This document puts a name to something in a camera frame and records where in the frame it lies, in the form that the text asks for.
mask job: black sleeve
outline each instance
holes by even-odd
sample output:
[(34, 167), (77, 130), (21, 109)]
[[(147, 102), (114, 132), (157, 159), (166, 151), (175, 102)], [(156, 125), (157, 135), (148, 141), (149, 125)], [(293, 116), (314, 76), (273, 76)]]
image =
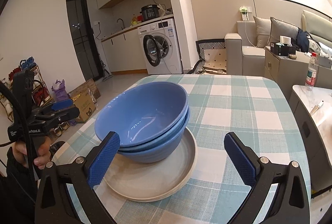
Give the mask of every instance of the black sleeve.
[(11, 214), (16, 214), (20, 219), (25, 219), (23, 223), (34, 221), (34, 203), (27, 194), (36, 200), (33, 183), (30, 179), (29, 170), (19, 164), (13, 156), (10, 147), (7, 152), (7, 177), (1, 177), (0, 192), (5, 207), (8, 207)]

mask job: blue gripper pad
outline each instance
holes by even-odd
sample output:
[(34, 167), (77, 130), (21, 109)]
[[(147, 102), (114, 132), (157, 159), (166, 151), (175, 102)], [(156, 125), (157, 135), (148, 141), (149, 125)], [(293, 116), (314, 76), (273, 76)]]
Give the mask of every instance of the blue gripper pad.
[(66, 100), (55, 102), (52, 105), (51, 109), (54, 110), (54, 111), (58, 111), (58, 110), (61, 110), (63, 108), (68, 108), (73, 104), (74, 104), (73, 100), (69, 98), (69, 99), (66, 99)]
[(230, 133), (224, 138), (224, 147), (244, 184), (253, 187), (256, 183), (256, 168)]
[(102, 148), (100, 149), (99, 153), (94, 158), (92, 163), (89, 165), (89, 169), (87, 171), (87, 182), (91, 188), (101, 183), (115, 154), (119, 150), (120, 148), (119, 135), (115, 132), (110, 132), (102, 141), (102, 143), (94, 148), (97, 149), (100, 146)]

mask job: checkered tablecloth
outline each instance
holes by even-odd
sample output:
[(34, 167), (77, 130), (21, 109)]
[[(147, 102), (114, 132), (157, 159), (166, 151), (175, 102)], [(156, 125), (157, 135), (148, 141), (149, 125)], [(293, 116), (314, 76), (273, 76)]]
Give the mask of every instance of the checkered tablecloth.
[[(271, 162), (289, 164), (296, 160), (310, 197), (303, 141), (291, 109), (274, 81), (244, 76), (159, 75), (144, 78), (133, 86), (153, 81), (178, 83), (188, 92), (188, 128), (197, 141), (197, 165), (180, 191), (157, 202), (126, 200), (102, 182), (96, 193), (118, 224), (227, 223), (250, 191), (224, 149), (224, 136), (230, 131), (258, 156), (266, 156)], [(86, 156), (100, 143), (94, 131), (96, 117), (60, 148), (54, 157), (56, 164)], [(275, 189), (276, 185), (272, 185), (255, 223), (264, 219)], [(69, 190), (81, 220), (89, 223), (73, 188)]]

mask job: wooden baseboard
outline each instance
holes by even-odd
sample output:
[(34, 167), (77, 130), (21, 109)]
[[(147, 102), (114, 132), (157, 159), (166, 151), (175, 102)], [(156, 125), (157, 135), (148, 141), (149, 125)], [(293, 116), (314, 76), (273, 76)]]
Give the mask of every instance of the wooden baseboard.
[(112, 72), (113, 75), (128, 75), (128, 74), (147, 74), (147, 69), (125, 70)]

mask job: silver bolt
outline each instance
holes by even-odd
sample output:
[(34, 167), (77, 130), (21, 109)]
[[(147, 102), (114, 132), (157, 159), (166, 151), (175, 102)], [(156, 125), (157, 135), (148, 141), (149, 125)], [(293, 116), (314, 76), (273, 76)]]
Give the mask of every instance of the silver bolt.
[(263, 157), (260, 158), (260, 161), (261, 161), (262, 163), (266, 164), (266, 163), (269, 162), (269, 159), (266, 158), (265, 156), (263, 156)]
[(51, 168), (53, 166), (53, 162), (49, 161), (46, 163), (46, 168)]
[(83, 161), (84, 161), (84, 157), (82, 157), (82, 156), (79, 156), (79, 157), (75, 160), (75, 162), (76, 162), (77, 164), (81, 164), (81, 163), (83, 163)]
[(296, 161), (292, 161), (292, 166), (297, 168), (298, 167), (298, 163)]

